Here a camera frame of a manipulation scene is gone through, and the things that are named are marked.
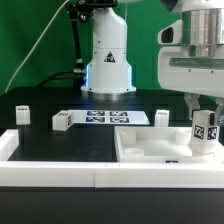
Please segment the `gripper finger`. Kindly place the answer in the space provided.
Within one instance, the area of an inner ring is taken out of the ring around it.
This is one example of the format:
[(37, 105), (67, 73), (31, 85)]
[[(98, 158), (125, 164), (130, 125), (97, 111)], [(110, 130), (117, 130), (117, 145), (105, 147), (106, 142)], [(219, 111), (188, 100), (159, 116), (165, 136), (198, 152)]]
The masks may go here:
[(215, 124), (218, 126), (224, 126), (224, 98), (217, 98), (216, 104)]
[(194, 93), (185, 93), (184, 94), (184, 99), (187, 104), (188, 110), (189, 110), (189, 119), (193, 119), (193, 113), (197, 110), (200, 109), (200, 104), (199, 104), (199, 94), (194, 94)]

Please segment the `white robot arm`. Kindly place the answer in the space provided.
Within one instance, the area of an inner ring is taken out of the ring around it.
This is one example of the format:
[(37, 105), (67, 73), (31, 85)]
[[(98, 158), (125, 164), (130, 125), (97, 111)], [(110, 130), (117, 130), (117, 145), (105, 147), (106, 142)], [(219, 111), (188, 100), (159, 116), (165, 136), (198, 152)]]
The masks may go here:
[[(132, 92), (131, 66), (126, 61), (127, 25), (114, 13), (117, 2), (86, 0), (93, 10), (93, 58), (87, 65), (83, 91), (115, 98)], [(224, 0), (158, 0), (180, 19), (158, 33), (158, 81), (162, 88), (181, 91), (191, 115), (201, 95), (216, 98), (211, 123), (224, 125)]]

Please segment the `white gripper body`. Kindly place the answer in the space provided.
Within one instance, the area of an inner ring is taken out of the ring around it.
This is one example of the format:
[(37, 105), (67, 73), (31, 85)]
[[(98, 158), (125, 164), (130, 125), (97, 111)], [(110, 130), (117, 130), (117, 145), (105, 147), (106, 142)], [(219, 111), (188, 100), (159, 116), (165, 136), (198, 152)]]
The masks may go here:
[(177, 20), (158, 34), (158, 81), (163, 89), (224, 98), (224, 45), (210, 45), (209, 56), (191, 56), (182, 44), (183, 21)]

